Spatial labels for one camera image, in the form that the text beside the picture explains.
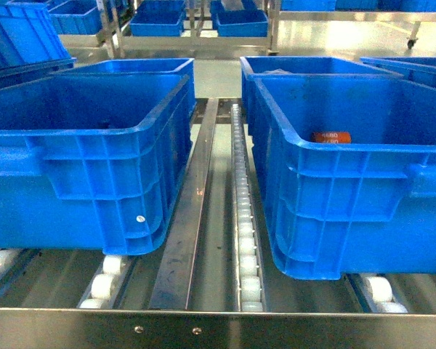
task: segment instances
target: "crate handle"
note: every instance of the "crate handle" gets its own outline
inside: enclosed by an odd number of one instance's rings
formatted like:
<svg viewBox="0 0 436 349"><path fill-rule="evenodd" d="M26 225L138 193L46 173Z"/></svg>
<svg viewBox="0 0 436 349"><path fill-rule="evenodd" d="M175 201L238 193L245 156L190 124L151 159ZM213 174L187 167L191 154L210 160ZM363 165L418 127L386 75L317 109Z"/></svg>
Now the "crate handle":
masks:
<svg viewBox="0 0 436 349"><path fill-rule="evenodd" d="M410 197L436 198L436 165L410 165L408 179Z"/></svg>
<svg viewBox="0 0 436 349"><path fill-rule="evenodd" d="M42 148L0 147L0 176L41 176Z"/></svg>

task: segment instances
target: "roller conveyor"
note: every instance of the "roller conveyor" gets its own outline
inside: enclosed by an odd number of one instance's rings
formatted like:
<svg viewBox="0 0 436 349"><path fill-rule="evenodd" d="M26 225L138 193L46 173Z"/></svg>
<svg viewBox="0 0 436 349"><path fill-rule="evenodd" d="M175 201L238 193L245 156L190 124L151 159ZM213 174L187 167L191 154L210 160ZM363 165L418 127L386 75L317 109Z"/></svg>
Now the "roller conveyor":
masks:
<svg viewBox="0 0 436 349"><path fill-rule="evenodd" d="M0 251L0 348L436 348L436 276L279 272L239 100L197 111L159 250Z"/></svg>

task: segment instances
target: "blue bin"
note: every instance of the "blue bin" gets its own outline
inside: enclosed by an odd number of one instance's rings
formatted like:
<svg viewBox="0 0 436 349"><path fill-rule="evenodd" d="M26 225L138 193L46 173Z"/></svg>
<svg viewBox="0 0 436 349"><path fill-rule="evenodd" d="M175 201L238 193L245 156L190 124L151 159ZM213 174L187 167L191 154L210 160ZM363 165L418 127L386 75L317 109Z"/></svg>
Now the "blue bin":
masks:
<svg viewBox="0 0 436 349"><path fill-rule="evenodd" d="M102 30L96 5L70 0L50 10L50 17L58 34L95 35Z"/></svg>
<svg viewBox="0 0 436 349"><path fill-rule="evenodd" d="M436 89L256 79L253 154L276 265L300 279L436 273ZM352 144L311 143L345 131Z"/></svg>
<svg viewBox="0 0 436 349"><path fill-rule="evenodd" d="M266 37L268 17L262 10L220 12L217 27L219 36Z"/></svg>
<svg viewBox="0 0 436 349"><path fill-rule="evenodd" d="M336 9L374 11L378 8L378 0L337 0Z"/></svg>
<svg viewBox="0 0 436 349"><path fill-rule="evenodd" d="M137 11L181 12L186 8L185 0L144 0Z"/></svg>
<svg viewBox="0 0 436 349"><path fill-rule="evenodd" d="M399 11L402 0L379 0L378 8L382 11Z"/></svg>
<svg viewBox="0 0 436 349"><path fill-rule="evenodd" d="M195 90L194 90L194 59L192 58L166 58L154 60L107 60L105 62L86 65L84 67L69 69L62 74L84 74L84 75L104 75L104 74L123 74L132 75L134 73L143 74L177 74L189 76L189 114L192 117L195 109Z"/></svg>
<svg viewBox="0 0 436 349"><path fill-rule="evenodd" d="M436 57L362 57L361 60L403 74L410 81L436 87Z"/></svg>
<svg viewBox="0 0 436 349"><path fill-rule="evenodd" d="M8 4L46 4L48 9L62 4L65 0L11 0Z"/></svg>
<svg viewBox="0 0 436 349"><path fill-rule="evenodd" d="M334 11L336 0L282 0L283 11Z"/></svg>
<svg viewBox="0 0 436 349"><path fill-rule="evenodd" d="M158 248L191 149L188 80L56 75L0 89L0 248Z"/></svg>
<svg viewBox="0 0 436 349"><path fill-rule="evenodd" d="M0 89L41 79L55 71L72 68L74 61L73 58L70 58L0 69Z"/></svg>
<svg viewBox="0 0 436 349"><path fill-rule="evenodd" d="M184 11L137 12L129 26L133 36L181 36Z"/></svg>
<svg viewBox="0 0 436 349"><path fill-rule="evenodd" d="M436 0L402 0L400 10L406 12L436 12Z"/></svg>
<svg viewBox="0 0 436 349"><path fill-rule="evenodd" d="M242 57L242 103L247 112L249 134L254 128L254 79L278 77L285 79L294 74L338 76L345 74L396 75L391 71L361 63L332 57Z"/></svg>
<svg viewBox="0 0 436 349"><path fill-rule="evenodd" d="M0 5L0 69L69 58L45 5Z"/></svg>

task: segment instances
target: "metal rack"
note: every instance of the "metal rack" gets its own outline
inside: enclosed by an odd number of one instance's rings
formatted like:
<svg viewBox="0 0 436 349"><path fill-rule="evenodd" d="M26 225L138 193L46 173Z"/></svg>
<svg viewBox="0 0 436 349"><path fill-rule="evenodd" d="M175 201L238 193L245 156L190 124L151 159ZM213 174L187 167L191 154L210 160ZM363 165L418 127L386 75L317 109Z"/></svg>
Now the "metal rack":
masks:
<svg viewBox="0 0 436 349"><path fill-rule="evenodd" d="M128 50L169 50L186 51L189 55L195 52L225 52L227 57L238 57L247 54L278 54L278 37L280 21L342 21L342 22L411 22L414 23L411 35L407 38L407 46L412 49L418 40L418 32L422 22L436 22L435 12L290 12L281 11L281 0L264 0L260 7L265 9L268 19L268 33L265 38L255 37L208 37L205 23L210 21L206 16L209 0L200 0L200 6L187 10L189 30L183 37L139 37L130 36L129 16L134 13L130 4L127 16L120 23L109 23L106 7L102 10L103 29L94 36L61 36L67 47L95 48L106 43L109 57L124 57ZM118 42L118 49L113 44L113 34Z"/></svg>
<svg viewBox="0 0 436 349"><path fill-rule="evenodd" d="M409 314L379 314L362 276L297 281L276 270L239 103L198 101L200 129L167 241L128 262L106 310L77 309L100 273L100 252L16 257L0 275L0 349L436 348L436 276L386 275ZM242 175L263 313L240 311Z"/></svg>

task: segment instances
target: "screw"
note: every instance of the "screw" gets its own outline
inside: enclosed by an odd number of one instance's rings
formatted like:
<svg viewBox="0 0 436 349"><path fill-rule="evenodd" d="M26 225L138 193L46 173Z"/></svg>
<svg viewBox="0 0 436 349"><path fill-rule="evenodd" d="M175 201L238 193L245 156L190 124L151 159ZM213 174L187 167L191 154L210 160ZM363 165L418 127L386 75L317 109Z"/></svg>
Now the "screw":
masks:
<svg viewBox="0 0 436 349"><path fill-rule="evenodd" d="M144 333L144 327L142 327L142 326L135 326L134 332L139 333L139 334Z"/></svg>
<svg viewBox="0 0 436 349"><path fill-rule="evenodd" d="M194 327L192 329L192 333L195 334L196 336L202 334L202 329L200 327Z"/></svg>

